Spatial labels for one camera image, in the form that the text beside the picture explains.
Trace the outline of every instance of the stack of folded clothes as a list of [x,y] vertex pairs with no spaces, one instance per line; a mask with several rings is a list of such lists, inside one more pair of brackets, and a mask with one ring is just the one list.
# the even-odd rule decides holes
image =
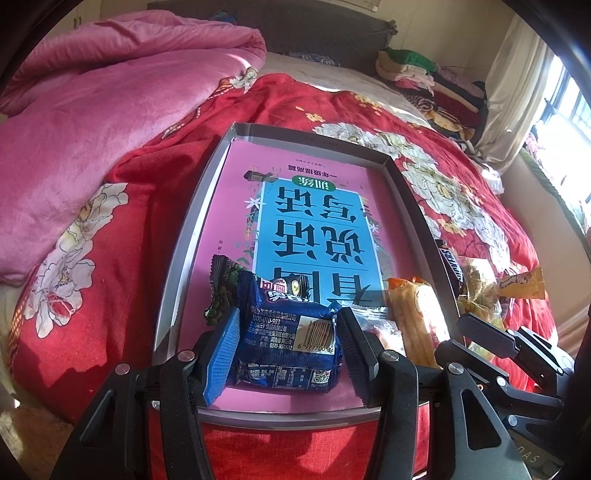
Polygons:
[[483,82],[441,67],[412,50],[378,52],[376,71],[402,93],[443,135],[475,144],[488,115]]

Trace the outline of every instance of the wall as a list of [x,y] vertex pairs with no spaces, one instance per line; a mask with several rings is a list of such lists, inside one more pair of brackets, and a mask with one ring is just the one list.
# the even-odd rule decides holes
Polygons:
[[502,203],[529,235],[540,259],[559,345],[579,349],[591,301],[591,265],[564,213],[530,169],[517,157],[502,176]]
[[415,50],[444,66],[485,80],[505,38],[513,11],[502,0],[382,0],[378,11],[339,0],[331,3],[394,20],[392,48]]

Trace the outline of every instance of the curtain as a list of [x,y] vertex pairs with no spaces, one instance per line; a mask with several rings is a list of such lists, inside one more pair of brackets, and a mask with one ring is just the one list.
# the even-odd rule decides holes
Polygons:
[[477,152],[503,173],[519,153],[536,111],[554,54],[518,15],[513,17],[486,77],[488,118]]

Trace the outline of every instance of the green fabric trim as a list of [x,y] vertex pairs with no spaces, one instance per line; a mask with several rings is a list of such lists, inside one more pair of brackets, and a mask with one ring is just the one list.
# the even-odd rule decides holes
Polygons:
[[429,73],[435,72],[435,64],[427,57],[422,56],[412,50],[394,50],[393,48],[387,47],[386,52],[388,56],[400,65],[415,65],[427,70]]
[[568,200],[566,200],[556,188],[556,186],[552,183],[552,181],[546,176],[544,170],[540,168],[538,163],[534,160],[529,152],[522,148],[519,152],[519,156],[523,158],[525,164],[529,167],[531,172],[536,176],[536,178],[540,181],[540,184],[544,187],[544,189],[551,194],[562,208],[566,219],[569,221],[570,226],[573,228],[576,235],[581,240],[585,251],[587,252],[587,256],[591,261],[591,248],[589,248],[589,244],[587,243],[587,238],[585,237],[584,229],[584,213],[581,208],[577,205],[573,205]]

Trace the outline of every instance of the pink blanket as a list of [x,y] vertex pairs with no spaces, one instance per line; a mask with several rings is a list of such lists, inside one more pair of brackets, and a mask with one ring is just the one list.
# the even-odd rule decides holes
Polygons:
[[42,41],[0,95],[0,281],[26,279],[119,158],[264,60],[258,30],[167,11]]

